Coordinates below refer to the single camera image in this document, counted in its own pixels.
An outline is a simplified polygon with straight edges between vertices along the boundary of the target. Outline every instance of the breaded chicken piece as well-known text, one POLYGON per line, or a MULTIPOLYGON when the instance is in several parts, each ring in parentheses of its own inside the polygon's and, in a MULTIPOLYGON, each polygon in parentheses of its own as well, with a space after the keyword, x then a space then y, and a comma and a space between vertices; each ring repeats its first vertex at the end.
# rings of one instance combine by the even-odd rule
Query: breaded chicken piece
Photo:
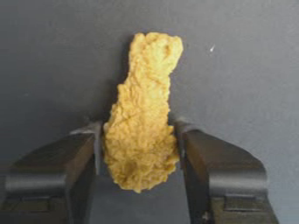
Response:
POLYGON ((104 125, 106 163, 123 189, 165 182, 179 161, 174 127, 169 126, 170 74, 183 53, 179 37, 138 33, 130 49, 130 71, 118 85, 118 101, 104 125))

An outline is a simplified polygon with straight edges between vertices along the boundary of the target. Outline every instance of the dark gray backdrop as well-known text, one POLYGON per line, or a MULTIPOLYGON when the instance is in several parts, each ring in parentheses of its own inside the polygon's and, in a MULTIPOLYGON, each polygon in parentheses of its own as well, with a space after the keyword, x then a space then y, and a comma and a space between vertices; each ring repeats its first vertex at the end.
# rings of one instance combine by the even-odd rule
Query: dark gray backdrop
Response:
MULTIPOLYGON (((262 159, 282 223, 299 220, 297 0, 2 0, 2 165, 108 118, 137 32, 182 36, 173 111, 262 159)), ((183 176, 142 195, 106 176, 91 223, 189 223, 183 176)))

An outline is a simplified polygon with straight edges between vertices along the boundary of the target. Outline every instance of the crispy golden breading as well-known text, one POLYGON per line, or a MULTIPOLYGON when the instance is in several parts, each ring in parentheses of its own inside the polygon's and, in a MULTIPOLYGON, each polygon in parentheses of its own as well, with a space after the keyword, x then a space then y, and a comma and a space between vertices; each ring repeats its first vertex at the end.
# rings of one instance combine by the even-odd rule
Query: crispy golden breading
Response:
POLYGON ((138 33, 130 49, 126 83, 104 125, 106 162, 123 189, 145 189, 167 180, 179 161, 174 127, 169 126, 170 74, 183 53, 179 37, 138 33))

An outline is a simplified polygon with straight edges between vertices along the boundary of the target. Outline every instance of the gray background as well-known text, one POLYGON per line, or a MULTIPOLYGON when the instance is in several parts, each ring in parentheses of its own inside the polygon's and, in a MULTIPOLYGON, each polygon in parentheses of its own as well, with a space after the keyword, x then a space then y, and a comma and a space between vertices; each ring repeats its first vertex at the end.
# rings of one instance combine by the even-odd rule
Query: gray background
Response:
MULTIPOLYGON (((2 0, 0 28, 2 165, 108 118, 132 35, 167 32, 185 43, 173 111, 261 158, 277 216, 298 223, 297 0, 2 0)), ((189 223, 182 172, 142 195, 99 179, 100 220, 189 223)))

